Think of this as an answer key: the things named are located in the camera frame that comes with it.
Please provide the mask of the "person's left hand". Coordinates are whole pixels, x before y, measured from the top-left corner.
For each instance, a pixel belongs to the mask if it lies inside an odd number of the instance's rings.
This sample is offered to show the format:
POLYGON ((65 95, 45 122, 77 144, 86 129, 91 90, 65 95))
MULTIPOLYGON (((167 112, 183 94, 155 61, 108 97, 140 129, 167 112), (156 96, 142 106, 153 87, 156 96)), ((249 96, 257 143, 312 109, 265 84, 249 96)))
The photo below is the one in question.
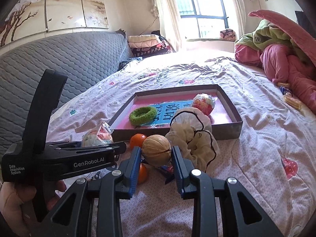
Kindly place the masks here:
POLYGON ((35 198, 36 188, 17 183, 3 182, 1 187, 1 214, 8 227, 17 236, 29 236, 27 218, 23 215, 21 205, 35 198))

